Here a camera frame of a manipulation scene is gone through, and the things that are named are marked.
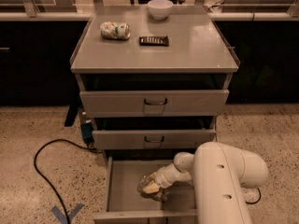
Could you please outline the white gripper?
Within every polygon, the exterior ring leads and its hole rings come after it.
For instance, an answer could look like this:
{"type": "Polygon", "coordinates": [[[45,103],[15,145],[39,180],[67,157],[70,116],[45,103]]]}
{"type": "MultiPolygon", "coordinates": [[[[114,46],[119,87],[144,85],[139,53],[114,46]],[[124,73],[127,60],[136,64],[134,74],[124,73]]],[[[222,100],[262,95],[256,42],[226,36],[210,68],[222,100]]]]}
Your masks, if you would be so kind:
{"type": "Polygon", "coordinates": [[[157,172],[153,172],[148,175],[148,179],[150,181],[144,182],[142,186],[142,191],[146,194],[156,193],[160,188],[167,189],[174,183],[174,180],[168,176],[168,172],[165,167],[162,167],[157,172]]]}

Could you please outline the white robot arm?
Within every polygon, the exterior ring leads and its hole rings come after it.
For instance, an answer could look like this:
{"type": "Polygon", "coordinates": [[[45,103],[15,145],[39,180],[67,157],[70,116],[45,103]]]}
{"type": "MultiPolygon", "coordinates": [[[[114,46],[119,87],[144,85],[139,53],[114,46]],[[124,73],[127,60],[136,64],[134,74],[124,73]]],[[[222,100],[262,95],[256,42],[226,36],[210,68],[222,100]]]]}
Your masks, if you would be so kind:
{"type": "Polygon", "coordinates": [[[193,185],[198,224],[252,224],[243,188],[257,189],[269,176],[258,154],[218,142],[179,152],[173,161],[142,177],[137,190],[157,201],[176,182],[193,185]]]}

